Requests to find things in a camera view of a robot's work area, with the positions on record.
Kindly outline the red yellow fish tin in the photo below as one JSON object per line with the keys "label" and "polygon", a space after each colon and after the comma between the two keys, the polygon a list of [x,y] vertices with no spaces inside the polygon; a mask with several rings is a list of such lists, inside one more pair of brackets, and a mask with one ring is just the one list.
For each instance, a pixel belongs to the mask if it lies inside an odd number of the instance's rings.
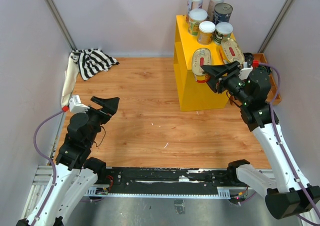
{"label": "red yellow fish tin", "polygon": [[212,62],[211,52],[207,48],[197,49],[191,60],[191,69],[194,79],[198,83],[206,83],[210,76],[203,70],[203,65],[210,65]]}

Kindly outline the orange fruit can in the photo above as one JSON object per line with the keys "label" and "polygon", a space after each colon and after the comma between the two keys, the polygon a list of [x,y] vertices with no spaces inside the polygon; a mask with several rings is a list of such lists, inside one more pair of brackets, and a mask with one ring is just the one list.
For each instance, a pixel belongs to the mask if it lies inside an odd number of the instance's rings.
{"label": "orange fruit can", "polygon": [[204,21],[200,23],[198,29],[197,42],[202,45],[209,45],[212,42],[212,36],[216,30],[215,24],[210,21]]}

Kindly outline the green fruit can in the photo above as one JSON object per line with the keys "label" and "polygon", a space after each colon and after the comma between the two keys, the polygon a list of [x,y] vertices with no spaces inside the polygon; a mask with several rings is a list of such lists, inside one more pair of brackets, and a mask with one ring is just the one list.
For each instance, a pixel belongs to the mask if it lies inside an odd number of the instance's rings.
{"label": "green fruit can", "polygon": [[220,22],[216,25],[213,42],[220,45],[224,38],[229,38],[233,32],[233,26],[227,22]]}

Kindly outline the white lid yellow can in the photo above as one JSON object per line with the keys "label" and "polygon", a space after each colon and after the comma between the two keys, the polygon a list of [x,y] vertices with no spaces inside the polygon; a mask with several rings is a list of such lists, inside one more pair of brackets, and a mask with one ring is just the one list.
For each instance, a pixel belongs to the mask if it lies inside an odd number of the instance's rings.
{"label": "white lid yellow can", "polygon": [[188,32],[193,36],[197,36],[199,32],[200,23],[204,22],[207,19],[207,17],[208,13],[203,9],[191,10],[188,19]]}

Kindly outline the dark brown can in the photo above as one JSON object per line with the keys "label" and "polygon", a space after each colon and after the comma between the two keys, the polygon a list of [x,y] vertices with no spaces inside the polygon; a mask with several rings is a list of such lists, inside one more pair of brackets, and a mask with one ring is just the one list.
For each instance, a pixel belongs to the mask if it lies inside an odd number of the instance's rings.
{"label": "dark brown can", "polygon": [[213,12],[212,22],[217,25],[221,22],[228,23],[230,21],[231,14],[233,12],[233,7],[228,3],[216,4]]}

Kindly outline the tall white lid can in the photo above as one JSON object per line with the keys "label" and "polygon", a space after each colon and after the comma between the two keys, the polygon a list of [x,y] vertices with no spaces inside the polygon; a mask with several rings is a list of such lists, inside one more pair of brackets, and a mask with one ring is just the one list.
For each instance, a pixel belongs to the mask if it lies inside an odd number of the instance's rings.
{"label": "tall white lid can", "polygon": [[193,9],[201,9],[203,6],[203,0],[188,0],[187,1],[187,13],[185,17],[185,22],[189,22],[190,12]]}
{"label": "tall white lid can", "polygon": [[207,15],[208,15],[208,20],[212,20],[213,15],[214,15],[214,9],[215,6],[219,3],[223,3],[224,0],[209,0],[209,5],[208,5],[208,9],[207,9]]}

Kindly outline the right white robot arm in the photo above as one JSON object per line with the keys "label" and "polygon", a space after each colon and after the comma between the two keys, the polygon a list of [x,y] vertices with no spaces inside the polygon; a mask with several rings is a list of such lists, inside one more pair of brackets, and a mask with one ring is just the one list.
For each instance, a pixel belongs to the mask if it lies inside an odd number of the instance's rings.
{"label": "right white robot arm", "polygon": [[272,88],[268,73],[252,69],[241,79],[238,61],[201,68],[209,75],[207,84],[213,92],[227,91],[241,103],[241,117],[262,146],[274,175],[271,180],[248,161],[238,160],[228,165],[228,183],[237,186],[242,182],[250,186],[264,198],[276,219],[296,215],[304,220],[302,213],[311,209],[319,214],[316,206],[320,200],[319,186],[312,186],[300,170],[282,134],[273,102],[267,102]]}

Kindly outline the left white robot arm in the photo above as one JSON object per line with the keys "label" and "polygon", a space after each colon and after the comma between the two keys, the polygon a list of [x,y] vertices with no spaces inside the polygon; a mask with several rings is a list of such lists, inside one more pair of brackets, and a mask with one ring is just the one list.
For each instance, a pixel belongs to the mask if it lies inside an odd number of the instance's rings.
{"label": "left white robot arm", "polygon": [[116,114],[120,99],[93,96],[91,101],[100,108],[83,104],[79,95],[63,105],[62,112],[73,115],[56,160],[49,159],[52,176],[34,210],[18,225],[65,225],[88,189],[106,180],[106,163],[89,155],[97,134]]}

